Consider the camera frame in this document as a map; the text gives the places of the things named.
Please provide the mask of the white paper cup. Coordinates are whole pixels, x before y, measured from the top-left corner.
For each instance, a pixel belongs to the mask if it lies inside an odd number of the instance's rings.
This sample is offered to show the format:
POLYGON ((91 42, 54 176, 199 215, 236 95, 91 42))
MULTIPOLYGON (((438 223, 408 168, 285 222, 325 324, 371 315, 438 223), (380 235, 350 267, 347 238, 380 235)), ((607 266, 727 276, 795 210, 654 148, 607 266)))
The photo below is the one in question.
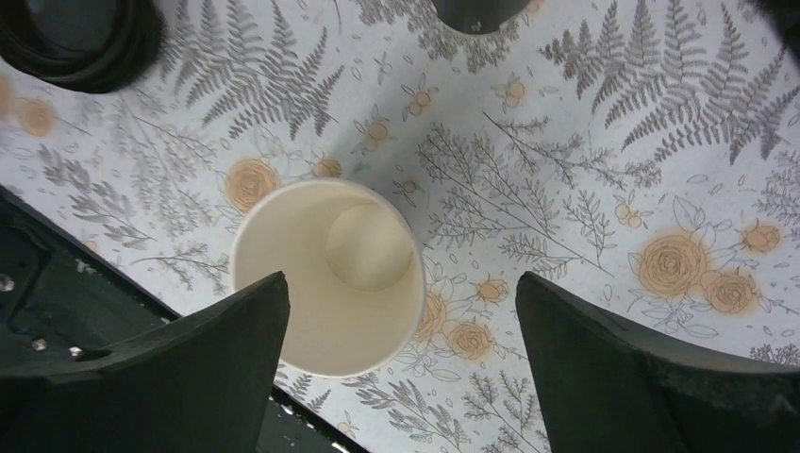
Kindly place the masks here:
POLYGON ((404 216, 355 182, 297 181, 264 196, 232 245, 240 291, 281 273, 291 306, 280 358, 324 378, 351 378, 393 359, 425 311, 425 269, 404 216))

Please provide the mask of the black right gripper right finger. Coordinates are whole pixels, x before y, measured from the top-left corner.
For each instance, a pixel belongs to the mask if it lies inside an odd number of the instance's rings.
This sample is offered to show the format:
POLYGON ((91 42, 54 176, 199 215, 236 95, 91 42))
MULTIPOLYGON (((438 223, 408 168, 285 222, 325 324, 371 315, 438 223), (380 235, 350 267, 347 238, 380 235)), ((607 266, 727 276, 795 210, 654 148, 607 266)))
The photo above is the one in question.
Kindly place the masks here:
POLYGON ((799 371, 690 344, 534 273, 516 310, 555 452, 795 452, 799 371))

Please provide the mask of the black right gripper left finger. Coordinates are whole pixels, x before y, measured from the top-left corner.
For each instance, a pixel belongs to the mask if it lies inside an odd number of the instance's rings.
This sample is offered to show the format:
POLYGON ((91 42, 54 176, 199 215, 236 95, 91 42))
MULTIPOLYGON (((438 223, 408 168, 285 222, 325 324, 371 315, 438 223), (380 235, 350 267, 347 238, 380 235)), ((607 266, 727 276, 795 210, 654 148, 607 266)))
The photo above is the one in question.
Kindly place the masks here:
POLYGON ((276 272, 163 327, 1 371, 5 452, 252 452, 290 317, 276 272))

